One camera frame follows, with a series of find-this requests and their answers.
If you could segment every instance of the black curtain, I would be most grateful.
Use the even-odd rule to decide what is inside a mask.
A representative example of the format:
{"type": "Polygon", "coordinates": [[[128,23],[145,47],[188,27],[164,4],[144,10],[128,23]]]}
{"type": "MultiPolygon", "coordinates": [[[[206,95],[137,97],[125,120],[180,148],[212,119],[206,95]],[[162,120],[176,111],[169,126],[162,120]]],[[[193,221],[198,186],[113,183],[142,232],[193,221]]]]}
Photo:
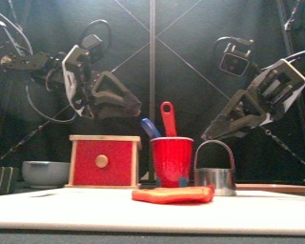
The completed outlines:
{"type": "MultiPolygon", "coordinates": [[[[290,14],[294,1],[285,1],[290,14]]],[[[262,0],[156,0],[154,1],[154,81],[156,119],[162,131],[158,105],[168,100],[174,104],[178,135],[194,139],[194,150],[202,143],[201,134],[238,89],[244,89],[252,76],[233,77],[217,69],[225,44],[212,55],[213,44],[222,36],[253,39],[253,60],[266,67],[286,57],[282,23],[277,1],[262,0]]],[[[88,24],[105,19],[112,27],[113,44],[97,64],[100,71],[113,71],[142,102],[142,112],[134,118],[88,120],[77,117],[68,124],[49,123],[28,143],[1,162],[20,167],[24,160],[69,161],[70,134],[138,135],[144,149],[140,152],[141,175],[149,169],[149,138],[140,127],[140,119],[149,117],[150,97],[150,1],[149,0],[58,0],[13,1],[17,21],[24,28],[34,52],[54,55],[68,52],[77,43],[88,24]]],[[[8,1],[0,2],[0,11],[12,18],[8,1]]],[[[304,13],[292,29],[293,50],[305,50],[304,13]]],[[[108,42],[106,29],[93,32],[108,42]]],[[[56,114],[66,105],[62,94],[44,90],[25,74],[0,71],[0,156],[21,138],[45,122],[26,101],[25,84],[32,98],[48,114],[56,114]]],[[[293,104],[278,122],[265,126],[305,160],[304,127],[300,110],[293,104]]],[[[237,180],[301,181],[305,167],[264,134],[254,129],[237,139],[229,138],[236,157],[237,180]]],[[[200,166],[228,167],[228,156],[217,147],[201,151],[200,166]]]]}

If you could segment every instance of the metal bucket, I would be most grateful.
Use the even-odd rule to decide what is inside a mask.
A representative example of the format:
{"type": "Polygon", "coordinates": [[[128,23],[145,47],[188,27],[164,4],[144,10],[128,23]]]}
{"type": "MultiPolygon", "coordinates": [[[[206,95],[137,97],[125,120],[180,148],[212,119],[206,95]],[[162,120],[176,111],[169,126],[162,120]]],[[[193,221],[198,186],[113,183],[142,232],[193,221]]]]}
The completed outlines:
{"type": "Polygon", "coordinates": [[[218,141],[209,140],[205,141],[197,151],[194,156],[194,186],[213,185],[214,195],[218,196],[232,196],[236,195],[236,165],[234,157],[229,146],[218,141]],[[201,168],[197,169],[197,156],[198,150],[208,143],[216,143],[221,145],[229,153],[230,168],[229,169],[214,169],[214,168],[201,168]]]}

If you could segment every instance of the red box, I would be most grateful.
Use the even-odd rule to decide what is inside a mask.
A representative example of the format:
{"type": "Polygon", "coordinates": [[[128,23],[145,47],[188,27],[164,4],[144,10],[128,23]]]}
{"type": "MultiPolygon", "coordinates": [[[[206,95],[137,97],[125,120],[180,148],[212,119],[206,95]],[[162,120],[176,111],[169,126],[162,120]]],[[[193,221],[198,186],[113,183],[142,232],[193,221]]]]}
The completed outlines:
{"type": "Polygon", "coordinates": [[[126,188],[138,185],[138,136],[70,135],[69,184],[126,188]]]}

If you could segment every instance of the gray bowl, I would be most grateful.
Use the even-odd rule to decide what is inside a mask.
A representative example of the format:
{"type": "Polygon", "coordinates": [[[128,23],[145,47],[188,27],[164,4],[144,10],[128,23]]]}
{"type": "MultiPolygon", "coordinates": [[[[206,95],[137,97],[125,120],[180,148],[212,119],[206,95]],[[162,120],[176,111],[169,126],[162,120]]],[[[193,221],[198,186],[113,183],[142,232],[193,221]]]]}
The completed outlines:
{"type": "Polygon", "coordinates": [[[69,182],[69,163],[50,161],[24,161],[22,177],[30,188],[52,189],[69,182]]]}

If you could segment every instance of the red plastic cup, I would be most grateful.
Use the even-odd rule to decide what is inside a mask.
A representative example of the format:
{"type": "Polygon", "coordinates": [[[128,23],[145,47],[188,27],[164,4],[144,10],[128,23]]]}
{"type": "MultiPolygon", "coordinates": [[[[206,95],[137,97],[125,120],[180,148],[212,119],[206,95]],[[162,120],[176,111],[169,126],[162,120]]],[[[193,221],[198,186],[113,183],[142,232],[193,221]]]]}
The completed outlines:
{"type": "Polygon", "coordinates": [[[152,140],[152,159],[158,187],[188,184],[193,140],[186,137],[157,137],[152,140]]]}

